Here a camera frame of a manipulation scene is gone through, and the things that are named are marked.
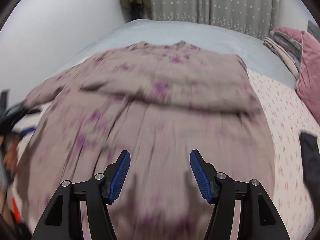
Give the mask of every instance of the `metal screw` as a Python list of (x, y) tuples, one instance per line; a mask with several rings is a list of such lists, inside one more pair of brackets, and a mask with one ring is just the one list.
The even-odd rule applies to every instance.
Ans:
[(260, 184), (260, 182), (257, 179), (251, 180), (251, 183), (255, 186), (258, 186)]
[(63, 187), (68, 187), (70, 185), (70, 181), (65, 180), (64, 182), (62, 182), (62, 186)]
[(96, 176), (94, 176), (95, 179), (100, 180), (103, 179), (104, 175), (102, 173), (98, 173)]
[(220, 172), (217, 174), (217, 177), (218, 177), (218, 179), (225, 179), (226, 175), (224, 173)]

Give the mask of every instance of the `wall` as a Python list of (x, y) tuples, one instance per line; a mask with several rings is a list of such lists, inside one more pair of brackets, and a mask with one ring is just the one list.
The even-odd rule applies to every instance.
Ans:
[(125, 24), (119, 0), (21, 0), (0, 31), (0, 90), (24, 99), (69, 57)]
[(280, 17), (278, 26), (307, 30), (308, 20), (316, 23), (309, 10), (301, 0), (280, 0)]

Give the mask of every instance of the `gray curtain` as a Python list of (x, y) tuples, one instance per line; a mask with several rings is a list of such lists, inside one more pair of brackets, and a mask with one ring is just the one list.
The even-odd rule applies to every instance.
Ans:
[(210, 24), (263, 39), (276, 27), (280, 0), (151, 0), (159, 21)]

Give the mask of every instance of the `bed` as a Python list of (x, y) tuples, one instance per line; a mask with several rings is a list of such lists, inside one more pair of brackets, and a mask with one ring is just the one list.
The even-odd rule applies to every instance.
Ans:
[[(290, 239), (304, 239), (313, 227), (314, 216), (309, 194), (303, 184), (299, 133), (304, 130), (319, 135), (320, 127), (295, 93), (295, 77), (261, 40), (214, 26), (136, 20), (83, 49), (52, 76), (85, 61), (97, 52), (141, 41), (173, 44), (181, 40), (219, 53), (238, 54), (245, 62), (250, 83), (267, 118), (276, 153), (276, 182), (271, 199), (285, 223)], [(43, 112), (49, 105), (43, 106)], [(39, 119), (40, 116), (27, 117), (17, 125), (25, 127), (37, 124)], [(30, 137), (27, 136), (21, 142), (20, 155)], [(14, 195), (21, 209), (16, 190)], [(36, 221), (32, 217), (24, 218), (34, 230)]]

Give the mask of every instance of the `blue gripper pad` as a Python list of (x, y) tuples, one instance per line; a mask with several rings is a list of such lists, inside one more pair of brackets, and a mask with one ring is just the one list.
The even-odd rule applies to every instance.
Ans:
[(214, 176), (217, 174), (211, 163), (206, 163), (198, 150), (190, 153), (190, 166), (196, 178), (202, 197), (213, 204), (219, 197), (219, 187), (215, 183)]
[(125, 177), (127, 176), (130, 167), (130, 153), (126, 151), (124, 158), (122, 159), (116, 174), (111, 181), (109, 200), (113, 203), (120, 195)]

